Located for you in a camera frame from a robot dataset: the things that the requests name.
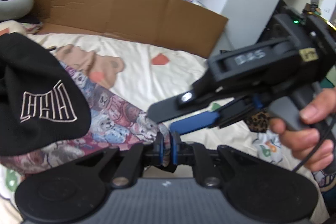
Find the black cap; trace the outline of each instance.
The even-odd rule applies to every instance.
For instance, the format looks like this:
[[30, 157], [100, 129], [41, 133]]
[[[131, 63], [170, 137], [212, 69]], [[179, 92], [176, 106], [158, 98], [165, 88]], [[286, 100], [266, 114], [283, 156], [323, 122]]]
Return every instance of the black cap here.
[[58, 60], [18, 33], [0, 36], [0, 155], [83, 137], [90, 108]]

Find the finger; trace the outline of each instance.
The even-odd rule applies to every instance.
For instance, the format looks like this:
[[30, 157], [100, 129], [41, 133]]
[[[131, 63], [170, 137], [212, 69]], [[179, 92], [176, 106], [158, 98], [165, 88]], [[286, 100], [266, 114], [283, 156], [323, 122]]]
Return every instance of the finger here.
[[305, 167], [307, 167], [312, 172], [317, 172], [326, 168], [333, 161], [333, 159], [334, 156], [331, 154], [313, 164], [306, 164]]
[[302, 131], [285, 131], [280, 135], [281, 143], [293, 151], [302, 151], [317, 144], [320, 134], [315, 128]]
[[[303, 160], [307, 155], [313, 150], [313, 147], [310, 147], [306, 150], [302, 151], [293, 151], [293, 157], [297, 158], [299, 160]], [[318, 148], [318, 150], [310, 157], [310, 159], [307, 161], [307, 165], [311, 165], [313, 163], [316, 163], [319, 160], [322, 160], [328, 155], [331, 155], [334, 150], [334, 144], [331, 140], [325, 140], [322, 145]]]
[[301, 119], [312, 124], [325, 119], [336, 109], [336, 89], [324, 89], [317, 97], [300, 111]]
[[282, 134], [286, 130], [286, 124], [279, 118], [273, 118], [269, 121], [269, 128], [277, 134]]

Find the yellow label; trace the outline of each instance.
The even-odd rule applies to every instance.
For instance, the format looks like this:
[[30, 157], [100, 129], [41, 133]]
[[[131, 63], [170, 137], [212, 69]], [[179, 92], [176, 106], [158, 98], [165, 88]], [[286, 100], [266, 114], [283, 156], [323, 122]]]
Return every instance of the yellow label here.
[[310, 62], [319, 59], [315, 48], [303, 48], [299, 50], [299, 54], [304, 62]]

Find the metal screw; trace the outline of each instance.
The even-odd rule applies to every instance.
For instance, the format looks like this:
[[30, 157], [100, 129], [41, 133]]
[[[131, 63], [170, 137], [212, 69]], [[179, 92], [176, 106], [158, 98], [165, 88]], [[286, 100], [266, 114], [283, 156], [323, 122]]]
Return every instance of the metal screw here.
[[220, 184], [220, 180], [216, 177], [208, 177], [204, 180], [204, 183], [206, 186], [209, 186], [209, 187], [216, 187]]
[[118, 177], [118, 178], [113, 179], [112, 183], [115, 186], [122, 187], [122, 186], [127, 185], [129, 183], [129, 180], [125, 177]]
[[182, 96], [181, 100], [182, 100], [182, 102], [189, 101], [189, 100], [191, 99], [192, 96], [193, 96], [193, 95], [192, 95], [191, 92], [187, 92], [187, 93], [185, 93], [185, 94]]

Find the gray plastic-wrapped panel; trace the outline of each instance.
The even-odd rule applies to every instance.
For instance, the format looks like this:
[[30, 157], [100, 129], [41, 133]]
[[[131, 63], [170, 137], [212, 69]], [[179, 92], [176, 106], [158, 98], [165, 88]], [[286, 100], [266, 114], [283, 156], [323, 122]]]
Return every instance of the gray plastic-wrapped panel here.
[[[112, 192], [103, 207], [75, 224], [260, 224], [237, 212], [217, 189], [195, 179], [139, 179]], [[296, 222], [309, 224], [308, 220]], [[24, 224], [35, 224], [29, 221]]]

